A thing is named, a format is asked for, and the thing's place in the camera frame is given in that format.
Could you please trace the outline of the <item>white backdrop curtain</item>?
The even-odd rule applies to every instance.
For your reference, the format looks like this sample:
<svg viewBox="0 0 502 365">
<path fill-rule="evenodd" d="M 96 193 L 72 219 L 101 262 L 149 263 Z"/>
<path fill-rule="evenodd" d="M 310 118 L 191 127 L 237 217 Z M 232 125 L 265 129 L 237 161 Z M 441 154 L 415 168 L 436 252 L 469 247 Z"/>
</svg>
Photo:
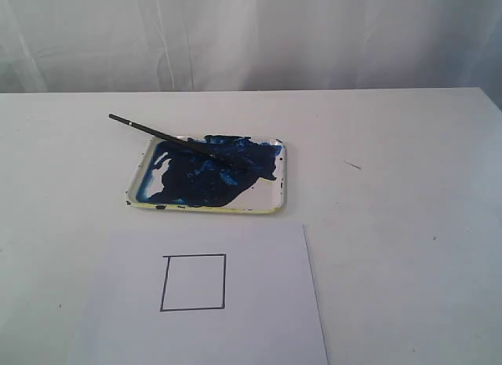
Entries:
<svg viewBox="0 0 502 365">
<path fill-rule="evenodd" d="M 501 0 L 1 0 L 3 92 L 501 84 Z"/>
</svg>

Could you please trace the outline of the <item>black paintbrush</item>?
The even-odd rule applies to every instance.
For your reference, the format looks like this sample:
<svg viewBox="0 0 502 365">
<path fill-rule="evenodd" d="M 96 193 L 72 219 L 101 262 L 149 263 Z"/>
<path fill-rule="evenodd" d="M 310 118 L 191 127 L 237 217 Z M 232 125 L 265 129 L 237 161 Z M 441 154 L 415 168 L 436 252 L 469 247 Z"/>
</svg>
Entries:
<svg viewBox="0 0 502 365">
<path fill-rule="evenodd" d="M 163 133 L 158 130 L 154 130 L 150 127 L 143 126 L 139 123 L 130 121 L 128 119 L 125 119 L 123 117 L 117 116 L 115 114 L 109 114 L 108 115 L 109 119 L 115 120 L 116 122 L 120 122 L 124 125 L 130 126 L 134 128 L 135 130 L 139 130 L 144 133 L 148 133 L 154 137 L 157 137 L 159 139 L 162 139 L 164 141 L 168 141 L 172 144 L 177 145 L 180 148 L 186 148 L 188 150 L 191 150 L 193 152 L 196 152 L 200 155 L 204 155 L 208 159 L 212 159 L 213 161 L 222 163 L 224 165 L 227 165 L 232 168 L 239 168 L 240 170 L 247 170 L 249 166 L 243 162 L 239 162 L 236 159 L 229 159 L 228 157 L 223 157 L 222 155 L 217 155 L 214 152 L 210 151 L 208 148 L 206 148 L 203 144 L 197 143 L 197 142 L 188 142 L 188 141 L 182 141 L 181 139 L 171 136 L 167 133 Z"/>
</svg>

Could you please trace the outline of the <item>white tray with blue paint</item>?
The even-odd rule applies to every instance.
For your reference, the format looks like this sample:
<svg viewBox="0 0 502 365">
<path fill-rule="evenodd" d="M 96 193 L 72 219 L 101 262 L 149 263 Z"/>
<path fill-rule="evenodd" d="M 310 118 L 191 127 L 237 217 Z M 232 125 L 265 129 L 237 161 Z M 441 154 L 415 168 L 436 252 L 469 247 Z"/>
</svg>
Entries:
<svg viewBox="0 0 502 365">
<path fill-rule="evenodd" d="M 246 163 L 229 167 L 153 137 L 125 192 L 130 206 L 225 214 L 271 214 L 286 197 L 286 146 L 279 139 L 184 137 L 216 155 Z"/>
</svg>

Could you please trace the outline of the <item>white paper with drawn square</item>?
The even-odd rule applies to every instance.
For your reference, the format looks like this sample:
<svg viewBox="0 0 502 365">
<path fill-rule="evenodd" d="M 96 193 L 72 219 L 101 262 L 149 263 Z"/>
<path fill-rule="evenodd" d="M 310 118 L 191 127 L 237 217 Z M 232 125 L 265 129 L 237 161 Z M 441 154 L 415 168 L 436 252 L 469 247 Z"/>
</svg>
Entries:
<svg viewBox="0 0 502 365">
<path fill-rule="evenodd" d="M 69 364 L 324 364 L 298 224 L 171 225 L 111 238 Z"/>
</svg>

